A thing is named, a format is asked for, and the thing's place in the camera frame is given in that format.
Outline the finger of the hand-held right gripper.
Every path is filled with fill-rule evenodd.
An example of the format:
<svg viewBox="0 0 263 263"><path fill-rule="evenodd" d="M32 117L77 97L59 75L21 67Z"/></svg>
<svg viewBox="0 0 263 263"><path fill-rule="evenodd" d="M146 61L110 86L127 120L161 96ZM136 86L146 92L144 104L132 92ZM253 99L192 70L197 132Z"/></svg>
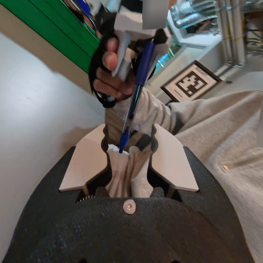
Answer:
<svg viewBox="0 0 263 263"><path fill-rule="evenodd" d="M143 29L142 14L129 10L121 10L116 15L114 33L117 36L119 46L117 50L117 66L112 71L112 76L117 76L125 81L136 57L137 44L144 40L150 40L155 35L154 29Z"/></svg>
<svg viewBox="0 0 263 263"><path fill-rule="evenodd" d="M153 38L153 42L155 44L155 49L150 62L150 68L149 68L149 73L147 75L147 80L151 77L151 75L155 71L156 64L160 60L160 58L162 58L165 54L168 53L169 48L172 44L172 35L168 29L158 29Z"/></svg>

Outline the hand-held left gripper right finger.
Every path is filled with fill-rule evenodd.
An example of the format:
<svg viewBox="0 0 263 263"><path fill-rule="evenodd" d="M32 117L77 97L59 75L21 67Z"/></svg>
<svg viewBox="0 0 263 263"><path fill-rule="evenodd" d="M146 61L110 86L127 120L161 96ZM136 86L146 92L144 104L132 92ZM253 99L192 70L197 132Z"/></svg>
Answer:
<svg viewBox="0 0 263 263"><path fill-rule="evenodd" d="M182 143L158 124L152 125L151 151L147 180L153 188L162 188L165 197L199 191Z"/></svg>

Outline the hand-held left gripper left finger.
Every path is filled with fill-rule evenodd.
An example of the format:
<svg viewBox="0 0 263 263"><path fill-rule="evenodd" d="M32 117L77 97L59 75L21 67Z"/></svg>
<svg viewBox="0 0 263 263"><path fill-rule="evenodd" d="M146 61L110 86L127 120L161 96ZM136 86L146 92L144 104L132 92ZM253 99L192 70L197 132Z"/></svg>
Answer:
<svg viewBox="0 0 263 263"><path fill-rule="evenodd" d="M112 168L107 152L108 136L108 126L101 124L77 143L60 192L81 190L85 196L95 196L97 188L110 183Z"/></svg>

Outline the blue pen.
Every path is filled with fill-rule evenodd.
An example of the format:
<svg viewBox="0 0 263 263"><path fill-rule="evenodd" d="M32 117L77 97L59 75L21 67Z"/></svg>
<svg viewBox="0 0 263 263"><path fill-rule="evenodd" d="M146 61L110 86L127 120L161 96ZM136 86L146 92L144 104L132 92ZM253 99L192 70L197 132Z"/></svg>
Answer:
<svg viewBox="0 0 263 263"><path fill-rule="evenodd" d="M142 53L142 57L139 63L139 67L136 73L135 85L133 94L130 99L129 108L127 111L126 120L124 123L123 131L119 141L119 153L123 153L128 140L130 139L132 132L132 125L134 121L134 117L137 110L137 105L143 90L143 86L147 81L147 76L150 70L150 64L152 60L152 56L155 50L156 44L153 41L146 42L144 46L144 50Z"/></svg>

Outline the person's right forearm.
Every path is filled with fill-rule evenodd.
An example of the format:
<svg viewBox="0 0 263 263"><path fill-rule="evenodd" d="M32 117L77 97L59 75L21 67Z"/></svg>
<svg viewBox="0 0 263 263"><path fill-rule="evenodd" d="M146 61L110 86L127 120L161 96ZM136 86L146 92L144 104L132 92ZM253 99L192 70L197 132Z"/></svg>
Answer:
<svg viewBox="0 0 263 263"><path fill-rule="evenodd" d="M143 88L136 113L127 124L132 130L147 135L150 135L152 125L158 124L174 135L185 124L181 106L181 103L176 102L165 105Z"/></svg>

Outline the person's right hand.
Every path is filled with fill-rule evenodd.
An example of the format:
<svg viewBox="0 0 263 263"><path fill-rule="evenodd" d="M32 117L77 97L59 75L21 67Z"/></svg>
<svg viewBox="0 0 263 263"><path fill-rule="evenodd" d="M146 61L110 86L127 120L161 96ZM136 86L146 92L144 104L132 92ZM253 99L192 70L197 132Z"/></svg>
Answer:
<svg viewBox="0 0 263 263"><path fill-rule="evenodd" d="M112 76L112 71L115 70L118 62L118 45L117 38L106 38L106 43L102 48L102 55L96 69L93 87L97 92L115 97L117 101L122 101L130 97L133 93L135 76L133 69L130 68L129 74L125 81L122 81L118 76Z"/></svg>

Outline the framed marker sign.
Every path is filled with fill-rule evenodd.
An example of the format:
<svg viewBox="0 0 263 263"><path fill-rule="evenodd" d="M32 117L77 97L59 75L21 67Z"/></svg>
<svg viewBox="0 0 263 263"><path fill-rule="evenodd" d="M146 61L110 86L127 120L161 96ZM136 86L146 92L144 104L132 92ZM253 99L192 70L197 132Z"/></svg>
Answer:
<svg viewBox="0 0 263 263"><path fill-rule="evenodd" d="M161 90L174 102L189 102L201 98L221 82L218 76L195 60L166 82Z"/></svg>

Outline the green storage bin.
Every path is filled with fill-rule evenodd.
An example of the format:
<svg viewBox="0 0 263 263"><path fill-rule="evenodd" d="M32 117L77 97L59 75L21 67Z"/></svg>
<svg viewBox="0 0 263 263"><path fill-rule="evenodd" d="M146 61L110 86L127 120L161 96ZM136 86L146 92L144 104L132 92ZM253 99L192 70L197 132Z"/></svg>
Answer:
<svg viewBox="0 0 263 263"><path fill-rule="evenodd" d="M64 1L1 0L0 3L84 72L89 72L100 37L86 16L82 22Z"/></svg>

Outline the metal pipes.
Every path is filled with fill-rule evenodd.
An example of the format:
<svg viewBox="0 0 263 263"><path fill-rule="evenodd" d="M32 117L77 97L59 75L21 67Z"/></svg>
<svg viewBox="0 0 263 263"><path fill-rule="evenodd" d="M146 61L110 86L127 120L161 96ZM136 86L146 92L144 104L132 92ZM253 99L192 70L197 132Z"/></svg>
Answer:
<svg viewBox="0 0 263 263"><path fill-rule="evenodd" d="M243 67L246 63L243 5L240 0L215 1L223 58L229 67Z"/></svg>

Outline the silver ventilation duct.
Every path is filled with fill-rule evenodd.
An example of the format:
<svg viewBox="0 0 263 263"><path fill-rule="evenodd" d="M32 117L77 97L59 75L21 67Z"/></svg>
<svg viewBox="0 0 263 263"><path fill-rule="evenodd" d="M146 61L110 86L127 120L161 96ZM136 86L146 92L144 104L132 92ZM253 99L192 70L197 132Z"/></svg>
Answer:
<svg viewBox="0 0 263 263"><path fill-rule="evenodd" d="M183 0L177 1L170 8L174 26L178 29L188 28L203 21L217 18L215 1Z"/></svg>

